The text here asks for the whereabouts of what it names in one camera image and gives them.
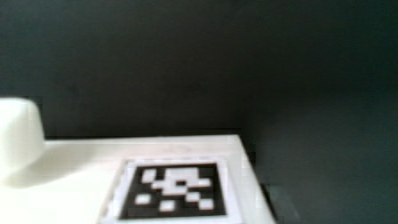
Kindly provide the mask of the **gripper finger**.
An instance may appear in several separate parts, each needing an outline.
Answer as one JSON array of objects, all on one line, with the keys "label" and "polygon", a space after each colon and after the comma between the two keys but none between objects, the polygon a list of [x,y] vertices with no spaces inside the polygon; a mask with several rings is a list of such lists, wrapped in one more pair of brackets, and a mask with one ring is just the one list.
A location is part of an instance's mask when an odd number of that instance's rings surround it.
[{"label": "gripper finger", "polygon": [[44,130],[35,103],[0,98],[0,180],[39,159],[44,153]]}]

